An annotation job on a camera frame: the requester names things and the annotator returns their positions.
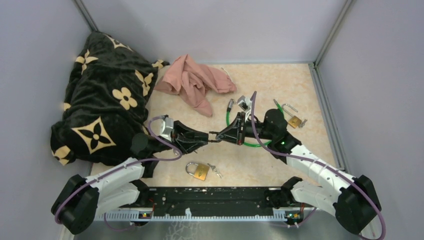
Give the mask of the brass padlock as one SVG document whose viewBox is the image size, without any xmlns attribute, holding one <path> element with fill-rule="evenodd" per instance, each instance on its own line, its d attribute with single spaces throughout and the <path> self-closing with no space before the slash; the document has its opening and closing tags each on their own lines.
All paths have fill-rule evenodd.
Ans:
<svg viewBox="0 0 424 240">
<path fill-rule="evenodd" d="M 299 111 L 288 103 L 282 104 L 281 105 L 282 110 L 290 116 L 290 119 L 288 120 L 287 123 L 294 129 L 303 128 L 308 120 L 306 118 L 304 120 L 300 119 L 298 116 L 296 116 L 295 114 L 292 114 L 289 110 L 287 110 L 286 107 L 289 107 L 295 113 L 298 113 Z"/>
<path fill-rule="evenodd" d="M 220 179 L 223 178 L 223 175 L 218 170 L 218 168 L 215 165 L 212 165 L 210 163 L 196 163 L 196 162 L 189 162 L 185 166 L 185 172 L 194 177 L 195 179 L 205 181 L 209 171 L 212 171 L 214 174 L 216 174 Z"/>
</svg>

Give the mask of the black floral blanket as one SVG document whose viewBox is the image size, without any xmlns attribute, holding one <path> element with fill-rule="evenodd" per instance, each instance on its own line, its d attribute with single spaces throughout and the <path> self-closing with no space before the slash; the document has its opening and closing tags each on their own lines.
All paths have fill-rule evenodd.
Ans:
<svg viewBox="0 0 424 240">
<path fill-rule="evenodd" d="M 147 103 L 167 65 L 92 32 L 73 64 L 62 119 L 51 127 L 53 157 L 63 166 L 76 160 L 116 166 L 132 157 L 133 137 L 148 134 Z"/>
</svg>

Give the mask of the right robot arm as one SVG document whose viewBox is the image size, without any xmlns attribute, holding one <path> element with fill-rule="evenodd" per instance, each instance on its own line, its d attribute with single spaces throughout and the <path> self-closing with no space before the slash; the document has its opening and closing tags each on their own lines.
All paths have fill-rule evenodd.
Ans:
<svg viewBox="0 0 424 240">
<path fill-rule="evenodd" d="M 263 121 L 250 113 L 239 112 L 236 119 L 216 133 L 217 141 L 242 145 L 245 138 L 255 138 L 273 157 L 293 167 L 318 183 L 292 178 L 282 189 L 281 199 L 287 206 L 298 202 L 319 208 L 334 216 L 348 232 L 359 235 L 374 219 L 381 224 L 380 237 L 386 234 L 382 207 L 373 182 L 339 170 L 310 152 L 287 130 L 287 121 L 278 109 L 266 112 Z"/>
</svg>

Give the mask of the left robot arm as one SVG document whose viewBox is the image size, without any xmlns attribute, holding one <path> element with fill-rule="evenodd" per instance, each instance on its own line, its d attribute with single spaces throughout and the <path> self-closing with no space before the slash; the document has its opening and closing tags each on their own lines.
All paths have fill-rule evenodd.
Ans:
<svg viewBox="0 0 424 240">
<path fill-rule="evenodd" d="M 96 217 L 121 207 L 150 207 L 153 202 L 150 188 L 141 181 L 152 177 L 151 167 L 160 159 L 155 153 L 173 150 L 172 161 L 206 146 L 209 134 L 194 130 L 162 116 L 160 135 L 138 133 L 131 139 L 131 156 L 122 163 L 97 175 L 72 176 L 56 201 L 51 213 L 56 223 L 65 226 L 72 234 L 85 231 Z"/>
</svg>

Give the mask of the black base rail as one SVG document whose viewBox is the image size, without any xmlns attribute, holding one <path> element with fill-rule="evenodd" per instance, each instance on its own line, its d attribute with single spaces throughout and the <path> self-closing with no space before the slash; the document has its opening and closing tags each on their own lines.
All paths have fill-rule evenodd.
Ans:
<svg viewBox="0 0 424 240">
<path fill-rule="evenodd" d="M 271 216 L 274 209 L 298 208 L 301 203 L 280 187 L 151 187 L 130 207 L 151 208 L 155 217 Z"/>
</svg>

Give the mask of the pink cloth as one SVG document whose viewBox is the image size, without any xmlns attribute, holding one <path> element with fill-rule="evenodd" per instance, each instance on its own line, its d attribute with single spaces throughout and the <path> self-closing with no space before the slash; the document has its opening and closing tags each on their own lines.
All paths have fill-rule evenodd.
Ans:
<svg viewBox="0 0 424 240">
<path fill-rule="evenodd" d="M 237 86 L 224 71 L 206 64 L 196 63 L 188 55 L 178 57 L 159 77 L 156 91 L 178 95 L 199 114 L 211 118 L 213 109 L 206 95 L 212 90 L 218 94 L 237 91 Z"/>
</svg>

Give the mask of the aluminium frame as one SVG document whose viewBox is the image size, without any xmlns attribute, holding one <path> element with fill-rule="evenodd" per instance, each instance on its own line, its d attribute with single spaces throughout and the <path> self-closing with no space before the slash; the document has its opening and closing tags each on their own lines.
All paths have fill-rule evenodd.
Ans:
<svg viewBox="0 0 424 240">
<path fill-rule="evenodd" d="M 75 8 L 78 10 L 78 12 L 81 14 L 82 19 L 87 24 L 88 28 L 91 31 L 99 30 L 97 27 L 93 17 L 91 16 L 88 8 L 86 7 L 83 0 L 71 0 L 74 4 Z M 339 127 L 336 124 L 335 116 L 333 109 L 331 107 L 331 104 L 329 103 L 329 98 L 327 91 L 325 89 L 325 85 L 323 82 L 323 77 L 321 74 L 321 66 L 324 63 L 324 60 L 332 47 L 333 43 L 335 42 L 347 16 L 349 15 L 350 11 L 352 10 L 352 7 L 357 3 L 357 0 L 344 0 L 342 8 L 336 18 L 335 23 L 333 24 L 323 46 L 321 47 L 318 56 L 316 57 L 316 60 L 313 62 L 307 62 L 309 66 L 309 70 L 312 76 L 312 82 L 315 87 L 316 94 L 318 96 L 318 102 L 320 104 L 320 108 L 323 114 L 323 119 L 326 124 L 326 129 L 328 132 L 328 136 L 330 139 L 330 145 L 332 147 L 333 154 L 338 157 L 338 165 L 339 167 L 347 167 L 347 171 L 349 172 L 349 166 L 347 163 L 347 157 L 345 153 L 344 146 L 341 141 L 340 131 Z M 370 225 L 365 227 L 365 229 L 362 231 L 364 234 L 360 234 L 359 238 L 365 238 L 366 236 L 373 236 L 375 237 L 376 232 L 381 233 L 380 237 L 375 239 L 368 239 L 368 240 L 384 240 L 386 236 L 386 224 L 383 218 L 379 218 L 379 215 L 377 214 L 377 219 L 381 220 L 378 221 L 378 223 L 381 224 L 382 229 L 380 231 L 377 231 L 378 228 L 375 226 L 376 221 L 372 220 L 370 222 Z"/>
</svg>

